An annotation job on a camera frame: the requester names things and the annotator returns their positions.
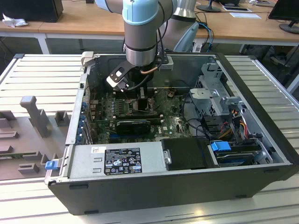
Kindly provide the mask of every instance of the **wooden desk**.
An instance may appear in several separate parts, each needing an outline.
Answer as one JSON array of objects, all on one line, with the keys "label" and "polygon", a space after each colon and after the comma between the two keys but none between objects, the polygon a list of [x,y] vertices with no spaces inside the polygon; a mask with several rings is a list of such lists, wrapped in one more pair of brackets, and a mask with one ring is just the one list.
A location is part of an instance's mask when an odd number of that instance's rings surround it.
[{"label": "wooden desk", "polygon": [[12,27],[8,27],[3,22],[0,22],[0,31],[38,33],[38,29],[40,28],[43,22],[30,21],[27,23],[28,26],[12,28]]},{"label": "wooden desk", "polygon": [[44,22],[39,32],[59,34],[97,34],[124,36],[122,15],[85,1],[62,1],[64,11],[57,23]]},{"label": "wooden desk", "polygon": [[[203,5],[207,4],[206,0],[197,0],[197,2]],[[284,45],[284,42],[293,43],[294,45],[299,43],[299,35],[287,33],[278,27],[280,23],[277,20],[267,19],[269,16],[268,12],[270,13],[273,8],[257,7],[247,3],[240,5],[250,9],[252,12],[263,12],[256,13],[261,19],[234,18],[231,14],[227,13],[219,3],[213,2],[213,6],[221,8],[221,11],[225,12],[205,12],[209,28],[211,28],[215,34],[214,42],[224,42],[223,40],[227,40],[225,42],[231,43],[258,41],[265,45],[271,45],[271,42],[281,42],[281,45]],[[198,14],[198,16],[202,21],[205,21],[205,17],[202,13]],[[207,34],[200,30],[196,37],[206,38]]]},{"label": "wooden desk", "polygon": [[[197,5],[208,3],[206,0],[197,1]],[[44,54],[50,53],[47,38],[123,39],[121,15],[100,9],[96,4],[86,4],[85,1],[63,0],[63,6],[63,14],[57,23],[29,22],[29,26],[19,28],[9,28],[0,23],[0,36],[37,38]],[[253,12],[265,13],[257,13],[261,19],[234,18],[229,13],[206,13],[208,25],[214,31],[214,43],[282,46],[296,46],[299,43],[299,35],[289,34],[278,27],[278,21],[266,19],[271,7],[243,6]],[[204,21],[202,13],[198,16]],[[196,46],[200,46],[206,37],[206,30],[200,29],[195,39]]]}]

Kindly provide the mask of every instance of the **blue drive latch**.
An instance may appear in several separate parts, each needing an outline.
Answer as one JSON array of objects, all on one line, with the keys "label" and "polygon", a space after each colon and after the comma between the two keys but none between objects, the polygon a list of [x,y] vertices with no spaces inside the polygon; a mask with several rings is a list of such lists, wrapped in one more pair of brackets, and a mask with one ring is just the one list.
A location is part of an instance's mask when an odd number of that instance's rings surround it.
[{"label": "blue drive latch", "polygon": [[211,147],[213,149],[213,152],[232,150],[228,141],[215,141],[214,143],[211,144]]}]

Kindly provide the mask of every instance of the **blue release latch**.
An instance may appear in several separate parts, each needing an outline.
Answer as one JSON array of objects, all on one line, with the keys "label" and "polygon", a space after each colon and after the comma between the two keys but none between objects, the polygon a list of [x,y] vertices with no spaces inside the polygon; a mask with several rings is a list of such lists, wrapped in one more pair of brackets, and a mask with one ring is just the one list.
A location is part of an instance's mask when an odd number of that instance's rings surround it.
[{"label": "blue release latch", "polygon": [[58,169],[58,161],[47,161],[45,169]]},{"label": "blue release latch", "polygon": [[213,149],[213,152],[232,150],[228,141],[215,141],[214,143],[211,144],[211,147]]}]

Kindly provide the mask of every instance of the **light blue robot arm cap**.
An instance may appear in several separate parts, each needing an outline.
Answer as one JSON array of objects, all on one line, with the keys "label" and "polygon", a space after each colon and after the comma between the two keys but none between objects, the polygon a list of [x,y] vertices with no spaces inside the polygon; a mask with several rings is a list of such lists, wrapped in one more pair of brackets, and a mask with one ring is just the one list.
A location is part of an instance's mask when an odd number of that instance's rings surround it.
[{"label": "light blue robot arm cap", "polygon": [[178,0],[172,0],[172,7],[173,7],[172,14],[174,14],[178,7]]},{"label": "light blue robot arm cap", "polygon": [[123,0],[122,17],[130,25],[143,25],[158,14],[158,0]]},{"label": "light blue robot arm cap", "polygon": [[109,11],[106,0],[95,0],[95,3],[98,5],[98,7]]},{"label": "light blue robot arm cap", "polygon": [[193,40],[196,36],[199,24],[195,22],[190,28],[184,33],[182,38],[178,41],[173,51],[186,52],[191,47]]}]

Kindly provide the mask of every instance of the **blue cable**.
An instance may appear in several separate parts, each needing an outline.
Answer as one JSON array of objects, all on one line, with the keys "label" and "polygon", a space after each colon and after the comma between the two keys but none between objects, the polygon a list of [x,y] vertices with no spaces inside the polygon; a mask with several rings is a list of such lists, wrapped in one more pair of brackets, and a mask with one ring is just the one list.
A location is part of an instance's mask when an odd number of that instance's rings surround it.
[{"label": "blue cable", "polygon": [[206,28],[206,30],[209,32],[209,35],[210,35],[210,43],[209,43],[209,47],[207,48],[207,52],[209,52],[209,49],[212,45],[212,34],[211,34],[211,30],[209,27],[207,27],[205,24],[199,22],[200,25],[202,25],[204,28]]}]

